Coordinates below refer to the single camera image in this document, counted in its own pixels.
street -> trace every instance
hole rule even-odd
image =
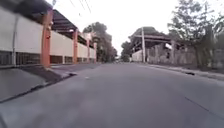
[[[0,115],[7,128],[223,128],[223,99],[222,81],[103,64],[3,103]]]

pillar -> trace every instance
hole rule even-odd
[[[86,40],[86,44],[87,44],[87,62],[89,63],[89,57],[90,57],[90,49],[89,49],[89,39]]]
[[[50,67],[50,38],[53,10],[47,11],[43,18],[42,44],[41,44],[41,64],[45,68]]]
[[[74,42],[73,63],[77,64],[77,56],[78,56],[78,30],[77,29],[73,33],[73,42]]]
[[[94,56],[95,56],[94,63],[96,63],[97,62],[97,43],[94,43]]]
[[[176,50],[176,43],[174,40],[171,40],[171,63],[175,64],[176,63],[176,59],[175,59],[175,50]]]

wall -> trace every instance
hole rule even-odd
[[[54,31],[51,32],[50,55],[73,57],[73,40]]]
[[[134,61],[134,62],[142,61],[142,50],[139,50],[132,54],[132,61]]]
[[[20,16],[17,24],[15,50],[40,54],[42,29],[40,24]]]
[[[87,56],[88,56],[87,47],[81,43],[78,43],[78,57],[87,58]]]
[[[0,50],[12,51],[15,15],[0,8]]]
[[[95,50],[92,48],[90,48],[89,50],[90,50],[90,58],[94,59],[95,58]]]

curb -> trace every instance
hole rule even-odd
[[[187,75],[197,75],[197,76],[201,76],[201,77],[224,81],[223,74],[209,73],[209,72],[202,72],[202,71],[193,71],[193,70],[188,70],[188,69],[182,69],[182,70],[181,69],[172,69],[170,67],[156,66],[156,65],[150,65],[150,66],[154,67],[154,68],[160,68],[160,69],[166,69],[166,70],[175,71],[175,72],[181,72],[181,73],[185,73]]]

sidewalk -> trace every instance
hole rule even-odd
[[[224,81],[224,74],[220,74],[220,73],[204,72],[204,71],[199,71],[199,70],[189,70],[189,69],[182,68],[182,67],[161,66],[161,65],[153,65],[153,64],[149,64],[149,65],[151,67],[155,67],[155,68],[162,68],[162,69],[181,72],[181,73],[185,73],[185,74],[189,74],[189,75],[197,75],[197,76],[202,76],[202,77],[207,77],[207,78]]]

